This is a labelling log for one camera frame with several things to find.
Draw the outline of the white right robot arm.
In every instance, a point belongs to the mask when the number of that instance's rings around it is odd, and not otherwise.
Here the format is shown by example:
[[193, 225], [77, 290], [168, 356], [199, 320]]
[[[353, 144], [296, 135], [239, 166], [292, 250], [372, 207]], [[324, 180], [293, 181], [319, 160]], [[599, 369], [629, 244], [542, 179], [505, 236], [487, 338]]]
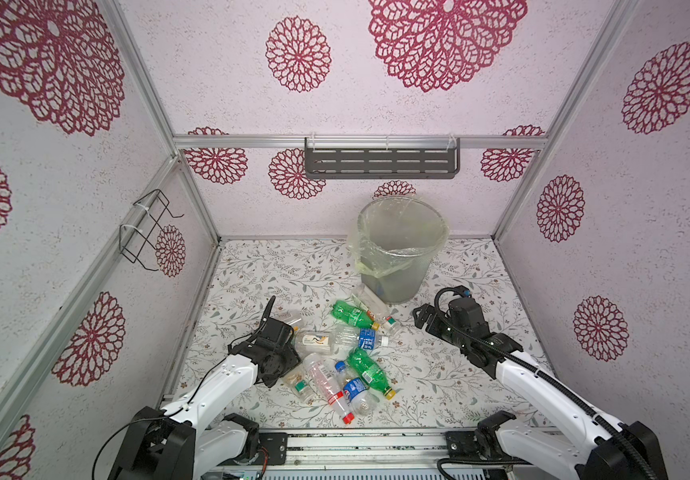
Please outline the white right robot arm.
[[468, 292], [452, 289], [446, 308], [438, 300], [412, 311], [416, 328], [458, 348], [491, 379], [527, 400], [557, 433], [548, 434], [501, 410], [473, 430], [446, 436], [448, 455], [437, 461], [494, 470], [536, 467], [556, 479], [665, 479], [656, 434], [641, 422], [625, 423], [591, 405], [554, 378], [510, 336], [493, 332]]

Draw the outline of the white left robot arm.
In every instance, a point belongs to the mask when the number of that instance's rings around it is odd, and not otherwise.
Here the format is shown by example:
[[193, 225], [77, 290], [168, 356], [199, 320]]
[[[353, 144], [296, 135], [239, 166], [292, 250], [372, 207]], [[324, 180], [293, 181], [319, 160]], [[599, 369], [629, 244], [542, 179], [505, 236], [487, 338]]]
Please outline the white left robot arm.
[[261, 452], [259, 424], [225, 408], [244, 391], [273, 387], [301, 363], [294, 329], [264, 317], [253, 333], [192, 390], [160, 409], [145, 407], [124, 435], [110, 479], [199, 479], [226, 461], [250, 463]]

